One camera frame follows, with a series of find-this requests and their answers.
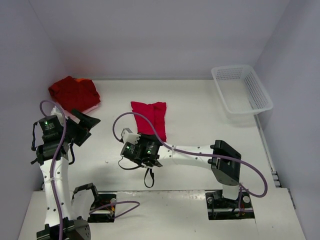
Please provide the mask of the magenta t shirt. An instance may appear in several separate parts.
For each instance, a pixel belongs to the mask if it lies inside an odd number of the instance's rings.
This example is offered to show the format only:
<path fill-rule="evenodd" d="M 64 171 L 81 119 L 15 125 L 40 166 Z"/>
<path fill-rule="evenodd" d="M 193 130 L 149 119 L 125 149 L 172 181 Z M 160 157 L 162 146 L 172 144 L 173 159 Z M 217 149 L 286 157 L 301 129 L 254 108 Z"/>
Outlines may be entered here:
<path fill-rule="evenodd" d="M 166 135 L 166 126 L 165 126 L 165 115 L 167 111 L 167 103 L 166 102 L 155 102 L 151 104 L 146 104 L 137 101 L 131 101 L 132 112 L 138 113 L 146 117 L 156 130 L 158 136 L 163 142 L 167 141 Z M 149 123 L 138 115 L 134 116 L 137 131 L 141 134 L 145 135 L 154 135 L 154 131 L 152 130 Z"/>

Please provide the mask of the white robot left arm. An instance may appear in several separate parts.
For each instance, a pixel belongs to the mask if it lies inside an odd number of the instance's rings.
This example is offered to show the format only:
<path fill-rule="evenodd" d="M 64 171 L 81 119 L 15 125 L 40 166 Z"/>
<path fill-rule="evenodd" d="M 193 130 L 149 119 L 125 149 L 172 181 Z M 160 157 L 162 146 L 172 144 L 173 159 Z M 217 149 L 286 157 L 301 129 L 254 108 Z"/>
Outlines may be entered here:
<path fill-rule="evenodd" d="M 73 146 L 81 146 L 90 136 L 90 130 L 100 119 L 72 110 L 79 119 L 59 120 L 57 115 L 45 116 L 34 123 L 42 130 L 43 144 L 32 146 L 43 176 L 46 199 L 44 229 L 36 233 L 38 240 L 89 240 L 91 230 L 88 223 L 90 210 L 100 204 L 98 191 L 93 183 L 75 188 L 70 192 L 68 169 L 74 160 L 68 154 Z"/>

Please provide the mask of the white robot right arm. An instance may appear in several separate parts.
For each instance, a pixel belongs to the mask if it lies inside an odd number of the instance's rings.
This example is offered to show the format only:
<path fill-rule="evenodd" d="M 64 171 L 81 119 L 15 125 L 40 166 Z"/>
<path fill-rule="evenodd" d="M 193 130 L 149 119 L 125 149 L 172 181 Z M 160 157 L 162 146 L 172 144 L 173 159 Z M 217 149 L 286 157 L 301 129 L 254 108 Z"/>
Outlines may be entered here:
<path fill-rule="evenodd" d="M 241 155 L 223 140 L 205 146 L 166 147 L 154 135 L 124 131 L 120 142 L 124 144 L 120 155 L 142 168 L 182 165 L 210 170 L 222 184 L 222 202 L 233 206 L 239 201 Z"/>

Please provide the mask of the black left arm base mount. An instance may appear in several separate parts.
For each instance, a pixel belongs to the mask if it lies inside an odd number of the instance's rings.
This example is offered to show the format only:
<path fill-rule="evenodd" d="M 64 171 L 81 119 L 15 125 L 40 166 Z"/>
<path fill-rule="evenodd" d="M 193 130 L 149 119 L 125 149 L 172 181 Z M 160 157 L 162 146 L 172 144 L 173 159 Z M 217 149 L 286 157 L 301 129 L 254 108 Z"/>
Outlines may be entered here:
<path fill-rule="evenodd" d="M 99 193 L 93 183 L 84 184 L 74 189 L 71 206 L 77 218 L 81 217 L 89 223 L 113 223 L 115 206 L 105 206 L 116 201 L 115 193 Z"/>

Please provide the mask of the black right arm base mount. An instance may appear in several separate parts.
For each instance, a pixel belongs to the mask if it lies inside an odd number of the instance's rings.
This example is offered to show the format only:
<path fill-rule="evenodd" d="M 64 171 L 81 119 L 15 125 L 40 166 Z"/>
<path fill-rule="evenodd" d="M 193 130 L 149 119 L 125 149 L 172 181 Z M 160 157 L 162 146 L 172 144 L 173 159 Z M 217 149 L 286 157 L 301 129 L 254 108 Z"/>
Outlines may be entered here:
<path fill-rule="evenodd" d="M 210 221 L 255 219 L 250 195 L 242 191 L 236 200 L 224 198 L 222 190 L 205 193 L 207 215 Z"/>

